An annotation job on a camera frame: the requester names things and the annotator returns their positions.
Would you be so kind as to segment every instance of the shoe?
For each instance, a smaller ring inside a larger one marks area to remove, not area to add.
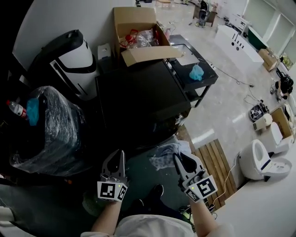
[[[142,201],[142,199],[136,199],[133,201],[132,206],[134,208],[144,206],[144,202]]]
[[[153,196],[155,198],[159,198],[163,195],[164,188],[161,184],[156,185],[151,191],[149,196]]]

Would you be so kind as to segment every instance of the open cardboard box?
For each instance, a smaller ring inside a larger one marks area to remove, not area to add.
[[[273,122],[275,122],[278,125],[281,134],[283,135],[283,139],[293,135],[287,117],[285,116],[283,109],[281,107],[276,108],[274,111],[270,113],[270,115],[272,116]]]
[[[138,62],[182,56],[182,53],[178,49],[170,46],[164,32],[156,22],[156,15],[153,8],[115,7],[114,23],[117,35],[115,39],[115,51],[118,58],[122,55],[128,67]],[[154,36],[157,32],[159,46],[137,49],[120,47],[119,39],[130,34],[131,29],[138,31],[153,29]]]
[[[276,67],[278,61],[275,57],[270,55],[268,50],[261,49],[258,54],[264,60],[263,66],[266,68],[267,71],[271,71]]]

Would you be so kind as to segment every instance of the bottle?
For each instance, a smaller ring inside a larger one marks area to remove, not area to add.
[[[20,116],[21,118],[27,119],[27,111],[25,108],[23,108],[21,105],[14,101],[6,101],[6,104],[10,108],[12,112],[14,112],[16,115]]]

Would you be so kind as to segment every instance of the small cardboard box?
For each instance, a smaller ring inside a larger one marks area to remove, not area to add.
[[[267,71],[273,70],[277,65],[277,59],[269,54],[267,50],[261,49],[258,53],[264,60],[263,66]]]
[[[115,51],[117,57],[122,55],[129,67],[138,62],[155,59],[181,57],[182,53],[171,47],[164,32],[156,22],[153,8],[149,7],[115,7],[114,24],[116,31]],[[124,49],[120,47],[119,39],[130,34],[130,30],[145,31],[153,29],[154,35],[158,35],[159,46]]]

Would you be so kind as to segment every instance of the blue cloth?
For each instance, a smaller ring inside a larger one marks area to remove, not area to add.
[[[189,76],[193,80],[201,81],[203,74],[204,70],[200,66],[194,65],[192,71],[189,73]]]
[[[28,100],[27,116],[29,119],[30,126],[36,126],[39,120],[39,100],[37,98]]]

